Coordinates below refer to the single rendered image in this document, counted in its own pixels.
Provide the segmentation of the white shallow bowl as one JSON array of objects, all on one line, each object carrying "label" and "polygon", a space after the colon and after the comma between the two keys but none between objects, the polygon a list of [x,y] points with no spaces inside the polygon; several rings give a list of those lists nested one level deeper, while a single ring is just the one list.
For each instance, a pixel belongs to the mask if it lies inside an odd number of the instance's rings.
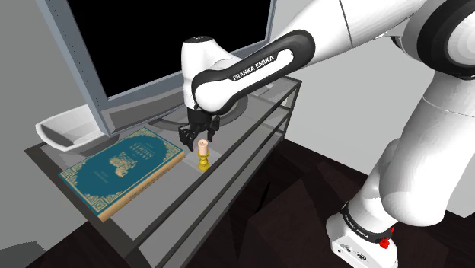
[{"label": "white shallow bowl", "polygon": [[66,153],[93,155],[117,142],[119,136],[103,133],[87,104],[51,116],[35,125],[38,136]]}]

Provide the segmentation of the grey flat screen monitor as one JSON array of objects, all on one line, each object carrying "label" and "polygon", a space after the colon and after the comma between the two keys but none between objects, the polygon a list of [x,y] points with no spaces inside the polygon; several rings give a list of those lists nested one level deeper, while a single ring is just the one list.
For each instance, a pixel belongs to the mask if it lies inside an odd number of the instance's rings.
[{"label": "grey flat screen monitor", "polygon": [[270,40],[277,0],[36,0],[101,132],[183,103],[181,48],[208,36],[238,57]]}]

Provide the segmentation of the candle in gold holder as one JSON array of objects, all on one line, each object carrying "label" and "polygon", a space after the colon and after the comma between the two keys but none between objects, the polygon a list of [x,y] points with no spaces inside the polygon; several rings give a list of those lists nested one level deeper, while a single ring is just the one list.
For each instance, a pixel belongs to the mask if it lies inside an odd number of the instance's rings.
[{"label": "candle in gold holder", "polygon": [[198,157],[199,157],[199,163],[198,163],[198,168],[201,171],[206,171],[209,168],[209,147],[208,147],[208,141],[205,139],[201,139],[197,143],[198,145]]}]

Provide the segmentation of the teal book with gold ornaments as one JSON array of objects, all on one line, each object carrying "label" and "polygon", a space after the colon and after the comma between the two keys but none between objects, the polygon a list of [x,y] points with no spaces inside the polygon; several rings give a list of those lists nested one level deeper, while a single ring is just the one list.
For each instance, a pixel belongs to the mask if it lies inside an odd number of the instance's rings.
[{"label": "teal book with gold ornaments", "polygon": [[185,158],[183,149],[142,127],[59,173],[102,222]]}]

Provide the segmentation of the grey glass shelf table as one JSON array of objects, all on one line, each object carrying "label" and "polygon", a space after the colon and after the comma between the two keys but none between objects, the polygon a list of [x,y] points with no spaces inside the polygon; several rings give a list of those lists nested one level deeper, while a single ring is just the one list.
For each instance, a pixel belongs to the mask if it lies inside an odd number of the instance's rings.
[{"label": "grey glass shelf table", "polygon": [[59,172],[84,160],[45,142],[26,154],[131,268],[181,268],[233,198],[285,135],[301,81],[284,77],[240,100],[221,118],[209,144],[210,167],[186,157],[102,222]]}]

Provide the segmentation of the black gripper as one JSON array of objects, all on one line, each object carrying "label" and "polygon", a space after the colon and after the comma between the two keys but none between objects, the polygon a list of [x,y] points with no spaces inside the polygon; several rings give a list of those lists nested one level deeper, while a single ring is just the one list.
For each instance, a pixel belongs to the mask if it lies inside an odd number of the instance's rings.
[{"label": "black gripper", "polygon": [[213,136],[219,131],[219,118],[212,118],[211,113],[203,110],[187,109],[187,118],[190,128],[185,126],[178,128],[180,141],[190,150],[194,150],[194,140],[197,133],[207,130],[207,140],[213,142]]}]

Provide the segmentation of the dark robot stand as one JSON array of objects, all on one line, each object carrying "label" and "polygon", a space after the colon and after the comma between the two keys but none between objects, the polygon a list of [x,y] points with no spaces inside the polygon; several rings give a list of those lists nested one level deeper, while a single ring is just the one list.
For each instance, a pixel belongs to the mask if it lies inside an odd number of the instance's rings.
[{"label": "dark robot stand", "polygon": [[[351,268],[330,249],[327,218],[342,202],[323,179],[303,177],[247,223],[239,268]],[[428,230],[397,224],[398,268],[475,268],[475,256],[452,249]]]}]

